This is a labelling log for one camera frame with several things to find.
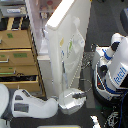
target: cabinet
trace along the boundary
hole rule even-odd
[[[9,18],[7,29],[0,31],[0,83],[11,89],[26,89],[32,95],[45,96],[30,27],[11,30],[13,20]]]

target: wooden drawer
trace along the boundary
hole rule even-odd
[[[14,67],[0,67],[1,76],[20,76],[20,75],[38,75],[36,65],[30,66],[14,66]]]
[[[31,49],[0,50],[0,66],[34,64]]]
[[[39,92],[39,81],[38,76],[35,81],[18,81],[18,82],[0,82],[6,85],[10,89],[25,89],[28,92]]]
[[[0,49],[31,48],[27,30],[0,31]]]

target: white robot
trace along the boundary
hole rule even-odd
[[[128,37],[112,36],[110,47],[96,47],[92,69],[94,92],[106,102],[115,104],[128,89]]]
[[[8,89],[0,84],[0,128],[10,128],[13,117],[50,118],[58,111],[64,114],[78,111],[86,101],[86,94],[71,88],[60,94],[58,101],[50,98],[43,101],[24,89]]]
[[[26,90],[8,89],[0,84],[0,128],[10,128],[13,117],[50,118],[58,111],[58,103],[50,98],[43,101]]]

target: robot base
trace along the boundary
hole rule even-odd
[[[119,103],[119,99],[112,99],[111,101],[105,99],[98,91],[96,88],[95,84],[95,79],[94,79],[94,70],[91,71],[91,77],[92,77],[92,89],[95,98],[99,101],[100,104],[107,106],[107,107],[112,107],[112,106],[117,106]]]

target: cable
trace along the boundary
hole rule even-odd
[[[91,83],[91,81],[86,80],[86,79],[80,79],[80,80],[85,80],[85,81],[87,81],[87,82],[89,82],[89,83],[90,83],[91,88],[89,88],[87,91],[84,91],[85,93],[89,92],[89,91],[92,89],[92,83]]]
[[[118,119],[118,112],[112,112],[110,116],[108,116],[104,128],[106,127],[106,124],[108,122],[109,127],[114,128],[114,126],[118,123],[118,121],[115,122],[115,119]]]
[[[120,122],[119,122],[118,128],[120,128],[120,125],[121,125],[123,101],[124,101],[124,98],[125,98],[125,96],[126,96],[127,93],[128,93],[128,90],[125,91],[124,96],[123,96],[122,101],[121,101]]]
[[[83,53],[83,60],[82,60],[82,66],[81,69],[84,70],[86,67],[91,66],[91,61],[93,58],[93,54],[87,54],[86,52]]]
[[[93,46],[95,45],[95,49],[96,49],[96,47],[99,47],[99,45],[97,45],[97,44],[92,44],[91,45],[91,50],[92,50],[92,52],[94,52],[94,50],[93,50]]]

